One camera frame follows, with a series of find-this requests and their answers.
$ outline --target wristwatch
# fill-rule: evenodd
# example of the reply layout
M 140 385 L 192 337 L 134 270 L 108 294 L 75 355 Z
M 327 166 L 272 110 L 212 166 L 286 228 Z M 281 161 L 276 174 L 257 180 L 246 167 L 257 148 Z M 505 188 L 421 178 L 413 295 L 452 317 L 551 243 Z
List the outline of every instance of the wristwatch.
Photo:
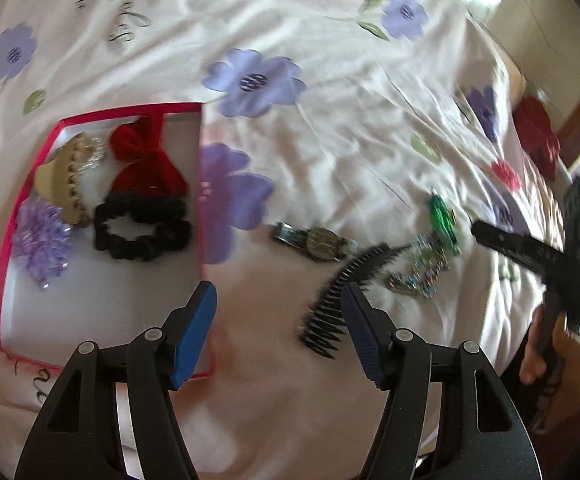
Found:
M 358 248 L 354 240 L 342 238 L 327 229 L 295 229 L 282 222 L 276 225 L 272 238 L 295 247 L 320 262 L 336 262 L 347 256 L 354 256 Z

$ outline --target person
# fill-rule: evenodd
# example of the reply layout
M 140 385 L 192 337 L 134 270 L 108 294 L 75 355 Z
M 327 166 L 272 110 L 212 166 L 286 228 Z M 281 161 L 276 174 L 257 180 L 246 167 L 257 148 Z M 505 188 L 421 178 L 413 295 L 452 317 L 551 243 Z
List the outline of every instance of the person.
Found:
M 534 383 L 546 371 L 545 360 L 537 349 L 543 318 L 544 309 L 540 306 L 532 318 L 519 370 L 523 384 Z M 552 330 L 552 346 L 563 359 L 561 380 L 553 385 L 541 430 L 530 431 L 542 474 L 548 480 L 580 440 L 580 336 L 568 330 L 564 312 Z

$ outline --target metal rivet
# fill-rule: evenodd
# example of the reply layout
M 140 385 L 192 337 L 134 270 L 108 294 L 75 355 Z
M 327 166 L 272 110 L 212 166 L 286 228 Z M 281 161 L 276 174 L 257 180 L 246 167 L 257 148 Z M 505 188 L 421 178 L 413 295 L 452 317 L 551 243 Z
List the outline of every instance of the metal rivet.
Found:
M 464 350 L 468 352 L 468 354 L 478 354 L 480 348 L 474 341 L 466 341 L 464 343 Z
M 397 333 L 395 334 L 395 337 L 399 340 L 399 341 L 412 341 L 412 332 L 410 330 L 406 330 L 404 328 L 400 328 L 397 330 Z
M 94 350 L 94 343 L 92 341 L 86 341 L 79 345 L 79 353 L 86 355 Z
M 161 336 L 162 335 L 163 335 L 163 332 L 161 332 L 160 329 L 158 329 L 158 328 L 151 328 L 150 330 L 148 330 L 148 332 L 146 332 L 144 334 L 144 337 L 148 341 L 157 341 L 157 339 L 161 339 Z

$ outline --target purple flower print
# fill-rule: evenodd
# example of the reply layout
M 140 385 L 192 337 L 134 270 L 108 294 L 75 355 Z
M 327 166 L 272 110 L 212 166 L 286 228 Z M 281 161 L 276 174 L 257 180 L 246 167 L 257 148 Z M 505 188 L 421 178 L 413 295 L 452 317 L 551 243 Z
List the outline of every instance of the purple flower print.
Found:
M 250 231 L 263 220 L 275 185 L 260 174 L 236 173 L 249 163 L 246 153 L 221 142 L 201 147 L 199 205 L 206 264 L 222 264 L 230 258 L 233 228 Z
M 381 23 L 393 38 L 405 36 L 410 41 L 423 34 L 428 14 L 418 0 L 388 0 Z
M 520 235 L 530 234 L 528 222 L 514 197 L 507 191 L 500 192 L 489 180 L 483 181 L 483 187 L 490 199 L 490 207 L 494 216 L 490 221 L 504 231 Z
M 23 70 L 36 50 L 32 27 L 19 23 L 0 35 L 0 79 L 12 79 Z
M 483 89 L 483 93 L 473 87 L 465 99 L 477 116 L 479 124 L 483 128 L 483 132 L 488 137 L 488 140 L 496 144 L 499 130 L 499 117 L 497 116 L 492 86 L 486 86 Z
M 206 88 L 226 92 L 219 103 L 226 117 L 259 117 L 273 104 L 295 104 L 307 88 L 296 78 L 301 69 L 287 57 L 264 59 L 256 50 L 232 48 L 227 58 L 229 64 L 212 63 L 201 82 Z

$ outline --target bed sheet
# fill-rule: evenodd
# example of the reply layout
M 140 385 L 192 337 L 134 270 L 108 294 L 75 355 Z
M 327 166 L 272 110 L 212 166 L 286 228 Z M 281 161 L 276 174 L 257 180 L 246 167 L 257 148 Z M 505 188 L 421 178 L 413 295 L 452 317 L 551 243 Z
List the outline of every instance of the bed sheet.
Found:
M 436 190 L 456 214 L 461 256 L 429 300 L 379 285 L 368 297 L 429 342 L 477 341 L 502 372 L 542 288 L 478 248 L 470 218 L 561 243 L 558 208 L 519 145 L 508 85 L 458 0 L 0 0 L 0 238 L 61 118 L 206 102 L 200 199 L 220 306 L 216 375 L 172 397 L 190 456 L 201 478 L 345 480 L 362 466 L 385 394 L 349 338 L 334 361 L 298 343 L 296 327 L 337 264 L 273 243 L 271 225 L 401 245 L 430 228 Z M 8 476 L 55 378 L 0 353 Z M 435 438 L 438 390 L 430 401 L 423 446 Z M 140 477 L 123 402 L 120 422 Z

